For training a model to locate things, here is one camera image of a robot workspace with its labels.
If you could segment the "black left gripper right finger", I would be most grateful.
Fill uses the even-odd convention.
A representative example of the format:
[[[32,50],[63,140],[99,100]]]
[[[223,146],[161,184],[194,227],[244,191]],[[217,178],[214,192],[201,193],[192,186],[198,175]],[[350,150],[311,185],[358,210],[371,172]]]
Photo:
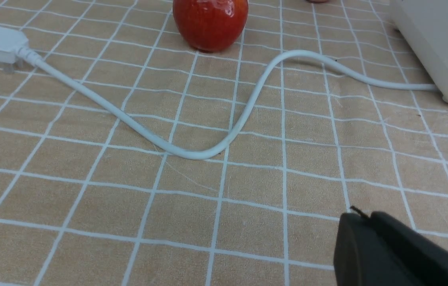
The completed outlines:
[[[448,286],[448,251],[385,212],[369,222],[400,262],[424,286]]]

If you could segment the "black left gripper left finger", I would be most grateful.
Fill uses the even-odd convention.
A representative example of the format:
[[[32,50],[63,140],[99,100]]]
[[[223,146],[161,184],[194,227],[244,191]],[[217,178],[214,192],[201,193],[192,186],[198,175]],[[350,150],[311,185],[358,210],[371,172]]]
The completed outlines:
[[[333,267],[338,286],[423,286],[356,213],[340,216]]]

